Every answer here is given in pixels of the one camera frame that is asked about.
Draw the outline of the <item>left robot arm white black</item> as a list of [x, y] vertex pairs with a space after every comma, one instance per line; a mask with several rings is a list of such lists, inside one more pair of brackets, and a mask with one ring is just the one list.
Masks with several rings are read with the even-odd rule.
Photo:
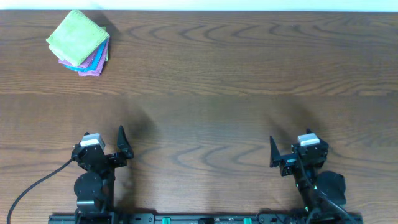
[[77, 196], [75, 223], [119, 223], [123, 219], [114, 208], [115, 169], [126, 166], [134, 153], [122, 126], [116, 145], [118, 152], [106, 154], [99, 133], [85, 133], [74, 145], [71, 159], [85, 170], [74, 185]]

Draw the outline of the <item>purple folded cloth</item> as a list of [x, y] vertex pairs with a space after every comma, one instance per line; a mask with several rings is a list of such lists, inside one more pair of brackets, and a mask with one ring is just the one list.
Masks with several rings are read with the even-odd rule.
[[[88, 68], [92, 61], [94, 60], [96, 54], [97, 54], [98, 48], [96, 50], [94, 50], [80, 65], [74, 65], [74, 67], [77, 68]], [[68, 62], [67, 60], [58, 60], [58, 62], [60, 64], [63, 65], [68, 65], [68, 66], [73, 66], [70, 62]]]
[[95, 71], [91, 71], [91, 72], [89, 72], [89, 73], [81, 73], [81, 72], [78, 72], [78, 74], [79, 74], [79, 76], [82, 76], [82, 77], [84, 77], [84, 76], [100, 76], [100, 75], [101, 75], [101, 72], [103, 71], [104, 65], [105, 65], [105, 62], [104, 62], [104, 64], [103, 64], [103, 66], [99, 65], [99, 66], [97, 67], [97, 70], [95, 70]]

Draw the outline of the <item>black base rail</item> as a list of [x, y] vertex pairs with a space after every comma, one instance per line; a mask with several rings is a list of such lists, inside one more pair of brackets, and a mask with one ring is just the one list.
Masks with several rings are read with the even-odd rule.
[[85, 217], [83, 215], [51, 215], [48, 224], [283, 224], [283, 223], [362, 223], [361, 216], [341, 218], [337, 215], [321, 217], [313, 214], [310, 218], [303, 215], [284, 215], [259, 213], [257, 215], [154, 215], [152, 213], [135, 213], [102, 217]]

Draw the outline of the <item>green microfiber cloth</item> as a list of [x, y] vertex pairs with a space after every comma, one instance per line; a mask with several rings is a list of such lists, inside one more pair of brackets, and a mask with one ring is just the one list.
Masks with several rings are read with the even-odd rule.
[[72, 10], [46, 42], [59, 59], [79, 66], [109, 37], [102, 27], [84, 13]]

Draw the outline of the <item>purple folded cloth bottom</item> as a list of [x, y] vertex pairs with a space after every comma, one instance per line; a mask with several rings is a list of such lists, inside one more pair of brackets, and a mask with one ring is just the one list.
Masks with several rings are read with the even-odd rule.
[[89, 73], [81, 73], [81, 72], [78, 72], [78, 74], [79, 74], [79, 76], [82, 76], [82, 77], [84, 77], [84, 76], [100, 76], [100, 75], [101, 75], [101, 72], [103, 71], [104, 65], [105, 65], [105, 62], [104, 62], [104, 64], [103, 64], [103, 66], [99, 65], [99, 66], [97, 67], [97, 70], [95, 70], [95, 71], [91, 71], [91, 72], [89, 72]]

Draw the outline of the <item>purple folded cloth top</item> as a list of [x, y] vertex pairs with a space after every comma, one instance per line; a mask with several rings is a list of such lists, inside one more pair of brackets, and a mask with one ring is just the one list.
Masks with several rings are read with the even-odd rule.
[[[98, 48], [96, 50], [94, 50], [80, 65], [74, 65], [74, 67], [77, 68], [88, 68], [92, 61], [94, 60], [96, 54], [97, 54]], [[73, 66], [70, 62], [68, 62], [67, 60], [58, 60], [58, 62], [60, 64], [63, 65], [68, 65], [68, 66]]]

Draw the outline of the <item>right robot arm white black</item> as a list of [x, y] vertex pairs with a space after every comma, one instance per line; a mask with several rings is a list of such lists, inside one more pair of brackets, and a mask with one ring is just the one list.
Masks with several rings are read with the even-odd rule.
[[295, 223], [362, 223], [363, 218], [347, 212], [345, 177], [333, 171], [319, 173], [327, 160], [329, 144], [312, 130], [297, 137], [291, 153], [282, 155], [274, 138], [270, 140], [270, 167], [282, 177], [293, 176], [304, 209], [289, 217]]

